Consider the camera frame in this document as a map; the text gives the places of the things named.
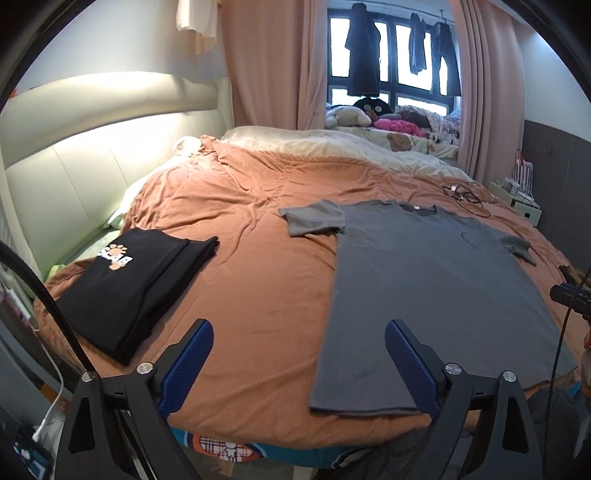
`black t-shirt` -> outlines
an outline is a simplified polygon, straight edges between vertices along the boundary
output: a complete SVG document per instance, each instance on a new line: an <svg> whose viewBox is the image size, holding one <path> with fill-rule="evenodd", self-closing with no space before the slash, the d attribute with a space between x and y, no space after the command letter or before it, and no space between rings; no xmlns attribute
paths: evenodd
<svg viewBox="0 0 591 480"><path fill-rule="evenodd" d="M104 248L57 304L72 328L128 365L139 344L215 254L217 237L134 228Z"/></svg>

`orange comforter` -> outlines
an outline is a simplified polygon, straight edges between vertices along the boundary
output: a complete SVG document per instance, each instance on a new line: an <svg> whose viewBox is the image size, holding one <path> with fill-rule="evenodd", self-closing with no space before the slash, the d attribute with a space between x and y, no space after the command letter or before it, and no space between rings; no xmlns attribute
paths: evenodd
<svg viewBox="0 0 591 480"><path fill-rule="evenodd" d="M170 424L220 440L293 448L375 445L428 424L424 415L344 419L309 412L330 306L336 238L289 238L278 209L321 198L339 203L394 198L468 215L441 190L460 180L411 177L350 158L298 157L202 140L202 154L146 182L124 227L158 228L191 239L220 238L217 255L131 364L156 360L199 317L213 324L212 353ZM481 221L531 242L537 266L520 263L559 324L564 308L553 303L548 292L563 281L558 266L567 260L523 217L497 203L483 187L479 193L492 202L485 203L492 216ZM59 297L90 261L72 264L53 277L47 283L52 295ZM37 310L43 337L77 364L47 312L40 305ZM585 330L586 322L573 316L566 343L577 359ZM81 342L101 375L126 371Z"/></svg>

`black cable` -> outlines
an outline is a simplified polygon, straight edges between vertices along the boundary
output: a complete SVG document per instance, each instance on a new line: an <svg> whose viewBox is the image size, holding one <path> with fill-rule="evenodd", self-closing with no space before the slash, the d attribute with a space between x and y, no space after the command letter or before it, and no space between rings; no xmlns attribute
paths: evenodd
<svg viewBox="0 0 591 480"><path fill-rule="evenodd" d="M86 356L86 352L78 342L78 339L66 321L64 314L57 306L56 301L53 299L51 294L45 288L43 282L39 280L39 278L35 275L35 272L31 270L31 268L21 257L19 257L8 245L1 241L0 262L10 268L14 273L16 273L16 275L21 277L21 279L30 287L39 301L45 306L49 312L49 315L53 317L55 323L60 328L64 337L66 337L67 342L70 344L72 350L74 350L74 353L78 357L78 360L85 370L87 372L96 374L94 365L92 365L92 362Z"/></svg>
<svg viewBox="0 0 591 480"><path fill-rule="evenodd" d="M446 196L453 198L460 207L462 207L465 211L467 211L471 215L477 216L479 218L490 218L491 213L484 206L482 199L476 193L471 191L470 188L468 188L468 185L473 185L473 184L477 185L474 182L469 182L469 183L460 183L459 185L454 185L451 187L442 186L441 189L443 190L443 193ZM471 210L467 209L464 206L464 204L462 203L464 200L467 201L471 205L478 205L480 208L482 208L485 211L485 213L480 214L477 212L472 212Z"/></svg>
<svg viewBox="0 0 591 480"><path fill-rule="evenodd" d="M558 358L560 357L560 350L562 349L562 343L564 341L564 333L566 332L566 324L569 321L570 312L573 310L573 306L575 302L579 299L581 292L583 291L583 287L591 275L591 267L587 270L585 277L579 284L579 288L577 289L577 293L574 295L573 299L570 302L569 309L566 311L566 315L564 316L564 322L562 324L562 330L560 332L560 339L558 340L558 348L556 349L556 357L554 358L554 366L552 367L552 377L550 377L550 388L548 389L548 405L546 406L546 420L545 420L545 429L544 429L544 451L543 451L543 470L546 471L546 452L548 450L548 428L550 427L550 407L552 405L552 393L554 391L554 380L556 379L556 369L558 368Z"/></svg>

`white cable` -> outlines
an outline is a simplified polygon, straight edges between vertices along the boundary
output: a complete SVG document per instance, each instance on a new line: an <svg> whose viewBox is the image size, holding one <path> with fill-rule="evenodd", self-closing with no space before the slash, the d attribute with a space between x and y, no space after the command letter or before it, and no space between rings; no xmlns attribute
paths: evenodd
<svg viewBox="0 0 591 480"><path fill-rule="evenodd" d="M53 365L53 368L56 369L57 375L60 377L60 391L58 392L56 399L51 404L51 407L49 407L49 410L47 410L47 413L45 414L45 417L43 418L41 425L39 425L39 428L33 434L33 441L36 443L39 443L39 438L41 436L41 432L43 431L43 429L45 428L45 426L49 422L49 418L54 414L54 411L57 408L57 403L60 401L60 397L64 393L64 377L61 376L60 369L57 367L56 363L53 361L53 358L51 357L51 355L47 351L47 348L45 348L45 345L43 345L43 342L41 342L41 339L40 339L40 343L41 343L41 348L43 348L43 351L47 355L47 358L49 359L49 361Z"/></svg>

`pink plush toy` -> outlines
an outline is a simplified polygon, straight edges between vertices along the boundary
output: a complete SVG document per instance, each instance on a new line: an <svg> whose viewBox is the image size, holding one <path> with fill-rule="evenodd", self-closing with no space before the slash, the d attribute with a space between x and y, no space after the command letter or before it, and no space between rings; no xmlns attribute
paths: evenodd
<svg viewBox="0 0 591 480"><path fill-rule="evenodd" d="M415 137L425 137L425 134L419 127L406 120L388 120L386 118L380 118L374 122L374 127L389 132L400 132L403 134L414 135Z"/></svg>

